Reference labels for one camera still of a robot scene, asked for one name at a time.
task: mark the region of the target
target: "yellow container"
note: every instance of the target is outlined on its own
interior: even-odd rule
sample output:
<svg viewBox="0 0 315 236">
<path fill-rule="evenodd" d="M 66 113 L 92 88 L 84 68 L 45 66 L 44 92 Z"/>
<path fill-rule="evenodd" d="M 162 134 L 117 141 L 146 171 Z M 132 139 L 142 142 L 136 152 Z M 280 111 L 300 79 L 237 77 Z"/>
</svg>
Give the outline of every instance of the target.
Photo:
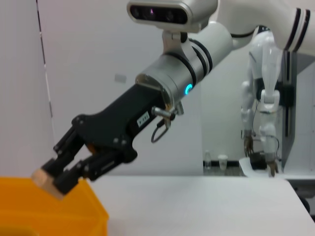
<svg viewBox="0 0 315 236">
<path fill-rule="evenodd" d="M 28 178 L 0 178 L 0 236 L 106 236 L 108 218 L 85 180 L 59 201 Z"/>
</svg>

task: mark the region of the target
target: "depth camera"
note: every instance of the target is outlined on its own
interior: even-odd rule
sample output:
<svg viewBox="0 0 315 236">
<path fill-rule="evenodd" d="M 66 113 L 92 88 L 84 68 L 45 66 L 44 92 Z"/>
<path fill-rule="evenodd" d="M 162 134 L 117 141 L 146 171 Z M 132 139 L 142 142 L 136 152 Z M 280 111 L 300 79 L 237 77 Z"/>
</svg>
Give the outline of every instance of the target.
<svg viewBox="0 0 315 236">
<path fill-rule="evenodd" d="M 198 33 L 208 25 L 217 7 L 218 0 L 130 0 L 127 11 L 136 23 Z"/>
</svg>

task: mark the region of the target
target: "plastic cup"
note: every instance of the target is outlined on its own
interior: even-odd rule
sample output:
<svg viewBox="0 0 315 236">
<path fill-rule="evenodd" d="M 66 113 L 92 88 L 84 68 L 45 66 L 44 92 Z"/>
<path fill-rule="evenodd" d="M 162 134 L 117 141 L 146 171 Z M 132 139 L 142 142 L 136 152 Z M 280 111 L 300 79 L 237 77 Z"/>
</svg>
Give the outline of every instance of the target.
<svg viewBox="0 0 315 236">
<path fill-rule="evenodd" d="M 225 171 L 227 167 L 227 155 L 219 155 L 218 160 L 219 160 L 220 169 L 222 171 Z"/>
</svg>

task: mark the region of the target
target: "water bottle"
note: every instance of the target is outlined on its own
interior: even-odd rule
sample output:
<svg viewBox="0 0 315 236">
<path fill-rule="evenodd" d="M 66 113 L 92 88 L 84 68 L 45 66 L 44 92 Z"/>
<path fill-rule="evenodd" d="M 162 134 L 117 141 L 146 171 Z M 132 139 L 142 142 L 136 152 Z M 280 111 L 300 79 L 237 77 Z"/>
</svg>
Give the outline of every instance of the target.
<svg viewBox="0 0 315 236">
<path fill-rule="evenodd" d="M 209 171 L 211 169 L 211 156 L 209 150 L 205 152 L 205 170 Z"/>
</svg>

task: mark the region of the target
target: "label sticker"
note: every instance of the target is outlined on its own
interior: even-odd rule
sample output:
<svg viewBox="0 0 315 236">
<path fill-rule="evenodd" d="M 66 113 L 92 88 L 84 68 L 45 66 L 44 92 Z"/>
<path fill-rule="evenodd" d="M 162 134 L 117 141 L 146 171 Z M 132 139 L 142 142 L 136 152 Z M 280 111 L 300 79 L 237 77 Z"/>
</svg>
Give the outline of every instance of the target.
<svg viewBox="0 0 315 236">
<path fill-rule="evenodd" d="M 150 119 L 150 116 L 149 116 L 149 113 L 146 112 L 145 114 L 143 114 L 143 115 L 137 120 L 137 123 L 138 123 L 139 128 L 140 128 L 148 119 Z"/>
</svg>

